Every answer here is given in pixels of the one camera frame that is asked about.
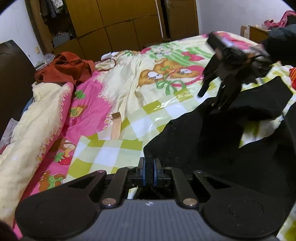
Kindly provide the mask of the dark brown headboard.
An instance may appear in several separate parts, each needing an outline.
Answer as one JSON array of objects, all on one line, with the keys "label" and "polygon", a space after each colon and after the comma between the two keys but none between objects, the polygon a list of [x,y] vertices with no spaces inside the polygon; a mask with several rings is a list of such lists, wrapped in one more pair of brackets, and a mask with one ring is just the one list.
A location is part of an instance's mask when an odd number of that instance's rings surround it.
[{"label": "dark brown headboard", "polygon": [[20,120],[23,109],[33,97],[35,68],[22,49],[13,41],[1,43],[0,50],[1,135],[10,119]]}]

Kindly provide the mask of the brown wooden door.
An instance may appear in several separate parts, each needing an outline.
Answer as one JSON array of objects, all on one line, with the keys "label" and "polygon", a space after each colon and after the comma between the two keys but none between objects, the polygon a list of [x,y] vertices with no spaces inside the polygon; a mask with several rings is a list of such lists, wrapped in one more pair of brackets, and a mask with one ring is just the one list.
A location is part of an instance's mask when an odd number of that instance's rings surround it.
[{"label": "brown wooden door", "polygon": [[166,1],[171,40],[199,34],[197,6],[194,0]]}]

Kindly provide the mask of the cream pink quilt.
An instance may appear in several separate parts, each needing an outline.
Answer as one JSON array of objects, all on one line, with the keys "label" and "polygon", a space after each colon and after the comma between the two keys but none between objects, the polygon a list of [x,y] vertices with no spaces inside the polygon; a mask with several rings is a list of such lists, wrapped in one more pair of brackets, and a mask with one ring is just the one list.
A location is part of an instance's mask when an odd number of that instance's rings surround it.
[{"label": "cream pink quilt", "polygon": [[15,210],[41,161],[59,137],[74,85],[34,83],[34,102],[13,130],[1,154],[1,221],[12,227]]}]

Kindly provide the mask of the dark hanging clothes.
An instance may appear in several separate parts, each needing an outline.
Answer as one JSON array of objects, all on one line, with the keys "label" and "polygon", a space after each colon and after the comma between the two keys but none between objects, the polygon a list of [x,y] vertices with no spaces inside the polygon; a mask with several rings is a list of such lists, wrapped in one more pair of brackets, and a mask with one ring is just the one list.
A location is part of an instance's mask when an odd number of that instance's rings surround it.
[{"label": "dark hanging clothes", "polygon": [[66,1],[39,1],[39,5],[41,17],[51,34],[69,33],[70,39],[77,37]]}]

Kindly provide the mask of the colourful checkered bed sheet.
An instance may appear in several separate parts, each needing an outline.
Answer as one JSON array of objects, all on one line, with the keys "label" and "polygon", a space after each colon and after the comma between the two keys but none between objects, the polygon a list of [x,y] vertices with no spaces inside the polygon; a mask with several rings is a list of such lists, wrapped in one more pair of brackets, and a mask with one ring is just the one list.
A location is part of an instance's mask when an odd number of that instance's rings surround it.
[{"label": "colourful checkered bed sheet", "polygon": [[[74,93],[65,134],[49,153],[38,188],[16,208],[21,240],[295,240],[295,197],[270,196],[202,170],[171,170],[171,181],[154,186],[154,159],[144,147],[166,124],[211,98],[203,97],[203,70],[215,54],[207,36],[122,51],[96,65]],[[271,135],[295,106],[291,66],[272,64],[256,83],[280,77],[292,92],[281,115],[246,126],[240,146]],[[145,158],[145,185],[128,181],[128,167]]]}]

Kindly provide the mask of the brown wooden wardrobe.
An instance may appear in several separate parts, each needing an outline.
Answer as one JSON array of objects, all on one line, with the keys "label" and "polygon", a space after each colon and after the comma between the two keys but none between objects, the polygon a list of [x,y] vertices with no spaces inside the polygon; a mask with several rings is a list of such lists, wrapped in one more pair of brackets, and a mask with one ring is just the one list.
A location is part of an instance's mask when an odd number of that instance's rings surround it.
[{"label": "brown wooden wardrobe", "polygon": [[26,1],[43,54],[73,52],[98,61],[111,51],[140,51],[163,41],[157,1],[66,1],[76,38],[54,36],[41,17],[39,1]]}]

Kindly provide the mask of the rust red cloth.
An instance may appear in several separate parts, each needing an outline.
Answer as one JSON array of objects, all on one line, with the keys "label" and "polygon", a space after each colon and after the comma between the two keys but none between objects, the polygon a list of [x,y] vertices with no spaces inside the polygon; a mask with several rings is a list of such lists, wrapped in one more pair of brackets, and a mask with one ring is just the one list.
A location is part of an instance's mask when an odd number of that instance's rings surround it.
[{"label": "rust red cloth", "polygon": [[92,60],[84,60],[72,52],[62,52],[45,68],[35,73],[37,83],[72,83],[77,86],[88,80],[95,69]]}]

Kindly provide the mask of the pink clothes pile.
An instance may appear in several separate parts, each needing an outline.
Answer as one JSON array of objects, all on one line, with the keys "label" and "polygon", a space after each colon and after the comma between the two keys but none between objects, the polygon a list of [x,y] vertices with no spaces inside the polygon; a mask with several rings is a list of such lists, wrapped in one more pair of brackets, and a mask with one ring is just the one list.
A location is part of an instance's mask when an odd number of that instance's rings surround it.
[{"label": "pink clothes pile", "polygon": [[287,10],[279,22],[275,22],[274,20],[266,20],[264,21],[262,27],[266,30],[285,27],[287,25],[289,16],[295,16],[295,11]]}]

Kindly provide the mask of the wooden side table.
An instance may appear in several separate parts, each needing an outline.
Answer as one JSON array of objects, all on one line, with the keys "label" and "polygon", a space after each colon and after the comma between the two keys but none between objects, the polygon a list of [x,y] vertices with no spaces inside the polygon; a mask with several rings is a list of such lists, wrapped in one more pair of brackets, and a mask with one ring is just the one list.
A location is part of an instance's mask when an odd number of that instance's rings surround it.
[{"label": "wooden side table", "polygon": [[240,35],[256,43],[261,43],[268,38],[269,30],[259,28],[258,26],[241,26]]}]

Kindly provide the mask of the red gold bag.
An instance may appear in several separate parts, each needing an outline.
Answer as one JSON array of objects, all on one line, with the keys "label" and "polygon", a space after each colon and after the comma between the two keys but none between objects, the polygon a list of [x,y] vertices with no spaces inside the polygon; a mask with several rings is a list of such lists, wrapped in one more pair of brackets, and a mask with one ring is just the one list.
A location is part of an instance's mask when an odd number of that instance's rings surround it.
[{"label": "red gold bag", "polygon": [[290,68],[290,79],[292,88],[296,90],[296,67]]}]

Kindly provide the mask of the black pants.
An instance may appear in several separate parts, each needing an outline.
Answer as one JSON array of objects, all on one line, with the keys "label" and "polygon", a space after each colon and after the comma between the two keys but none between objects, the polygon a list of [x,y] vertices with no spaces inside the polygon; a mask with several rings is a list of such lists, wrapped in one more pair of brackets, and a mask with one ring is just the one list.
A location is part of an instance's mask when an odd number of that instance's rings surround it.
[{"label": "black pants", "polygon": [[202,170],[270,196],[295,197],[295,106],[271,135],[240,146],[248,124],[279,117],[291,97],[275,77],[241,92],[226,110],[210,112],[208,98],[169,121],[144,147],[144,156],[186,174]]}]

